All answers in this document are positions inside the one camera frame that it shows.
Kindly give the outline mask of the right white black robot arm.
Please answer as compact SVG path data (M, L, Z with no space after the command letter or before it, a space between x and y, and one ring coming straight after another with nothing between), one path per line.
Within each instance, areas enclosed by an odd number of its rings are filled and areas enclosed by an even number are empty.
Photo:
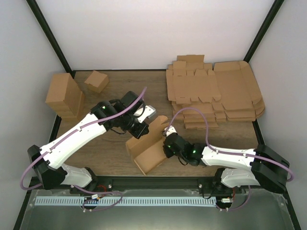
M167 158L176 156L182 164L220 166L213 181L216 192L239 186L260 186L282 194L290 174L289 162L266 145L256 149L224 149L203 143L191 144L177 133L167 135L163 150Z

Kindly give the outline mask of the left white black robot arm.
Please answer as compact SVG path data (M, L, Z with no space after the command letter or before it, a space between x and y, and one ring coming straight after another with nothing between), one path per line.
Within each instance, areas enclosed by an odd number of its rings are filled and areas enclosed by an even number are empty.
M145 119L156 110L146 105L143 96L132 91L121 99L101 101L73 128L56 140L44 145L33 145L28 149L33 168L40 183L33 188L55 189L61 185L82 188L86 193L94 193L98 188L98 179L88 167L77 168L65 164L76 151L94 138L117 127L125 134L129 132L139 139L149 133Z

